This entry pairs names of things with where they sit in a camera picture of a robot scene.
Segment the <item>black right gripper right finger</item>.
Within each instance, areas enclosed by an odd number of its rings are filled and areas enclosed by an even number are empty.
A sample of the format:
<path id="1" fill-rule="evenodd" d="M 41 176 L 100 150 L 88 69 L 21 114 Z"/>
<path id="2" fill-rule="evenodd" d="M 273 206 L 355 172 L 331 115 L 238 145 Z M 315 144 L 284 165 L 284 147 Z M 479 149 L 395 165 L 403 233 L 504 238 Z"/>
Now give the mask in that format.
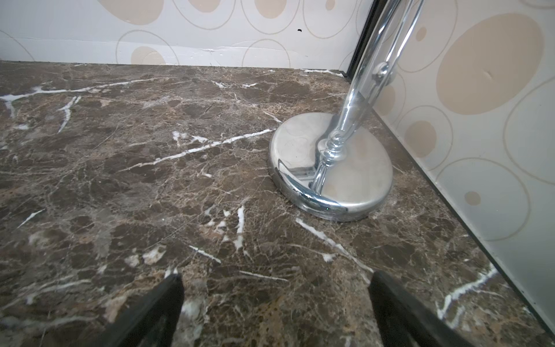
<path id="1" fill-rule="evenodd" d="M 384 271 L 373 274 L 369 296 L 384 346 L 471 345 Z"/>

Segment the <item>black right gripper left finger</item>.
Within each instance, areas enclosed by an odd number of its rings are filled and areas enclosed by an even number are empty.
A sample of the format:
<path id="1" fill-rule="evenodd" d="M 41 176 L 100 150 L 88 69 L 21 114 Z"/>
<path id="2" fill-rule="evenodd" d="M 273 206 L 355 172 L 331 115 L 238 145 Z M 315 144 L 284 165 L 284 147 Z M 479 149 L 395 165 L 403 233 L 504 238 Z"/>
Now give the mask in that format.
<path id="1" fill-rule="evenodd" d="M 146 293 L 90 346 L 171 346 L 184 303 L 182 276 L 172 274 Z"/>

